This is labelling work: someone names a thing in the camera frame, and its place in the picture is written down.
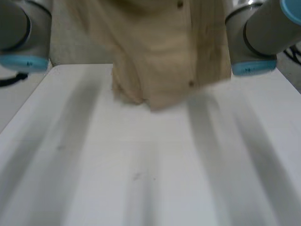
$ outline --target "white table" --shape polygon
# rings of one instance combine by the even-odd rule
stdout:
[[[301,96],[279,71],[157,113],[110,72],[53,68],[2,131],[0,226],[296,225]]]

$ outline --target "blue cap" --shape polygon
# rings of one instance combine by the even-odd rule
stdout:
[[[287,18],[301,25],[301,0],[281,0],[280,6]]]
[[[232,70],[236,76],[250,76],[273,71],[276,66],[277,60],[249,61],[233,64]]]
[[[0,64],[13,71],[36,73],[47,70],[48,59],[38,56],[2,55]]]

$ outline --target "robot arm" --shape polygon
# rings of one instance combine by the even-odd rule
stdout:
[[[47,69],[52,3],[0,0],[1,65],[23,75]],[[276,54],[301,41],[300,0],[223,0],[223,4],[235,75],[275,69]]]
[[[300,0],[223,0],[235,75],[276,68],[276,54],[301,41]]]
[[[53,0],[0,0],[1,65],[21,75],[47,70],[52,3]],[[2,81],[0,86],[10,82]]]

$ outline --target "cloth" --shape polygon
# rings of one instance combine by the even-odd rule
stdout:
[[[152,109],[230,78],[222,0],[65,0],[114,56],[117,96]]]

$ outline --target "shirt button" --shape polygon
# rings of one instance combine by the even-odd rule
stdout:
[[[188,84],[190,88],[194,87],[194,81],[190,81]]]
[[[177,4],[177,6],[178,6],[178,9],[181,9],[181,8],[183,8],[183,6],[184,6],[184,3],[183,3],[183,1],[178,1],[178,4]]]

